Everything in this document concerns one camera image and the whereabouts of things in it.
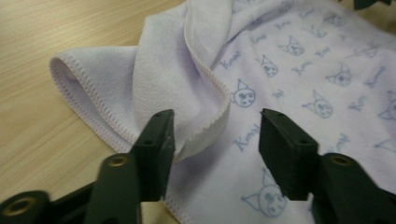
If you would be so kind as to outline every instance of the cat face print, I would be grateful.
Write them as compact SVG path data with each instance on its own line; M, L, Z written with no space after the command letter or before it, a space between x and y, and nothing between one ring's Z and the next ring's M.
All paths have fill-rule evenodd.
M294 39L292 36L289 39L288 45L278 45L281 49L288 52L291 55L298 56L304 53L304 47Z
M256 191L247 197L242 197L241 200L266 217L279 217L286 209L286 198L282 196L280 188L276 185L274 179L266 173L265 169L263 171L260 191Z
M256 92L250 89L241 79L238 79L238 90L232 93L232 102L246 108L253 105L255 100Z
M273 77L274 75L277 74L278 68L277 66L271 62L265 55L262 55L262 60L260 61L262 64L262 68L264 69L265 74L267 74L268 77Z
M314 91L314 98L313 103L303 105L303 107L308 108L323 119L330 117L332 115L332 105L316 91Z
M346 87L350 84L352 75L350 75L347 65L341 63L339 72L336 75L326 77L326 79L335 85Z

